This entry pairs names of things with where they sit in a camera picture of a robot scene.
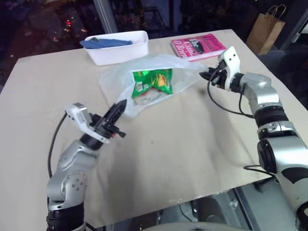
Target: book cover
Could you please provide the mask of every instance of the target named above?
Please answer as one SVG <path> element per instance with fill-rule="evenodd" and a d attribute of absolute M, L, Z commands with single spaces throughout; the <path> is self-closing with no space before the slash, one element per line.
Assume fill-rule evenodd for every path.
<path fill-rule="evenodd" d="M 218 56 L 226 49 L 212 34 L 175 39 L 171 41 L 171 46 L 178 57 L 188 61 Z"/>

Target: paper bag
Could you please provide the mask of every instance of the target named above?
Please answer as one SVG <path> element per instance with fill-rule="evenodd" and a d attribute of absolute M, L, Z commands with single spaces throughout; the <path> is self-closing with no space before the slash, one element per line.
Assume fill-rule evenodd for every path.
<path fill-rule="evenodd" d="M 285 22 L 280 20 L 275 14 L 280 6 L 272 6 L 268 13 L 260 13 L 246 41 L 247 46 L 256 54 L 266 54 L 272 48 L 274 42 L 279 36 Z M 270 14 L 270 10 L 274 7 L 274 12 Z"/>

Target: table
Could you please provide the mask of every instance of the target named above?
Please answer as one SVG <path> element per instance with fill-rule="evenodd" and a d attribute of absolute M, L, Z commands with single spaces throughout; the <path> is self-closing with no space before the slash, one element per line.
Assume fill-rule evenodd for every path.
<path fill-rule="evenodd" d="M 308 112 L 294 95 L 246 47 L 232 30 L 213 34 L 234 46 L 241 71 L 272 79 L 285 112 L 308 143 Z M 173 54 L 170 41 L 149 41 L 150 53 Z M 200 62 L 214 66 L 216 58 Z M 46 228 L 47 153 L 62 117 L 63 106 L 80 102 L 103 115 L 108 105 L 96 66 L 83 49 L 19 59 L 0 95 L 1 230 L 41 231 Z M 95 227 L 159 210 L 177 203 L 260 180 L 245 171 L 258 163 L 255 121 L 216 107 L 201 94 L 207 81 L 147 108 L 133 120 L 120 119 L 127 133 L 100 150 L 85 200 L 85 220 Z M 212 88 L 223 106 L 237 110 L 239 95 Z M 249 112 L 247 100 L 243 110 Z M 81 132 L 64 121 L 52 156 L 55 171 L 61 152 Z"/>

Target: black cable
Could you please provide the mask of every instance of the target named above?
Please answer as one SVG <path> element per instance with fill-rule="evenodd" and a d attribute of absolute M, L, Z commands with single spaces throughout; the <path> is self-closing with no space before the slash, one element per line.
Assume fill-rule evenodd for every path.
<path fill-rule="evenodd" d="M 272 173 L 269 173 L 269 172 L 266 172 L 266 171 L 262 171 L 262 170 L 259 170 L 259 169 L 255 169 L 255 168 L 251 168 L 251 167 L 261 167 L 261 166 L 260 165 L 248 165 L 248 166 L 244 166 L 243 169 L 250 170 L 250 171 L 255 171 L 255 172 L 261 172 L 261 173 L 270 175 L 271 177 L 275 177 L 275 175 L 272 174 Z"/>
<path fill-rule="evenodd" d="M 182 215 L 183 215 L 187 220 L 189 220 L 189 221 L 191 222 L 192 220 L 191 220 L 188 216 L 186 216 L 186 215 L 183 213 L 183 210 L 182 210 L 181 205 L 179 205 L 179 208 L 180 208 L 180 211 L 181 211 Z"/>
<path fill-rule="evenodd" d="M 215 77 L 215 74 L 217 73 L 217 69 L 215 69 L 215 71 L 212 73 L 210 79 L 208 80 L 207 82 L 207 92 L 208 92 L 208 96 L 210 97 L 211 101 L 216 104 L 216 106 L 218 106 L 219 108 L 221 108 L 222 110 L 225 110 L 227 112 L 230 112 L 230 113 L 234 113 L 234 114 L 237 114 L 237 115 L 242 115 L 244 116 L 245 114 L 241 113 L 241 112 L 235 112 L 235 111 L 232 111 L 232 110 L 229 110 L 223 106 L 221 106 L 218 102 L 216 102 L 214 99 L 213 99 L 213 96 L 211 94 L 211 91 L 210 91 L 210 83 L 211 81 L 213 80 L 213 78 Z"/>
<path fill-rule="evenodd" d="M 240 100 L 239 100 L 239 110 L 240 110 L 240 112 L 242 113 L 242 115 L 244 115 L 244 116 L 246 116 L 246 117 L 248 117 L 248 118 L 253 119 L 253 118 L 254 118 L 253 115 L 246 114 L 246 113 L 244 113 L 243 110 L 242 110 L 242 97 L 243 97 L 243 93 L 244 93 L 245 86 L 246 86 L 246 84 L 243 85 L 243 89 L 241 90 L 241 95 L 240 95 Z"/>
<path fill-rule="evenodd" d="M 53 149 L 53 145 L 54 145 L 54 141 L 56 140 L 56 136 L 58 134 L 58 131 L 61 127 L 61 124 L 63 123 L 63 121 L 65 120 L 67 114 L 65 113 L 64 116 L 61 118 L 56 130 L 54 131 L 52 140 L 51 140 L 51 144 L 50 144 L 50 148 L 49 148 L 49 152 L 48 152 L 48 159 L 47 159 L 47 166 L 48 166 L 48 174 L 49 174 L 49 178 L 52 177 L 52 172 L 51 172 L 51 154 L 52 154 L 52 149 Z"/>
<path fill-rule="evenodd" d="M 86 226 L 92 230 L 92 231 L 97 231 L 96 228 L 94 228 L 93 226 L 91 226 L 89 223 L 86 223 Z"/>

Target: blue towel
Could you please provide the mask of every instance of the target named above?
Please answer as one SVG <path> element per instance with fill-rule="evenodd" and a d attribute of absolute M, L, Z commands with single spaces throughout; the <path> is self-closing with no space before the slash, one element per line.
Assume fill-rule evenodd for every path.
<path fill-rule="evenodd" d="M 99 49 L 106 47 L 119 47 L 133 44 L 132 41 L 117 40 L 117 39 L 105 39 L 105 38 L 92 38 L 88 41 L 80 41 L 80 44 L 86 49 Z"/>

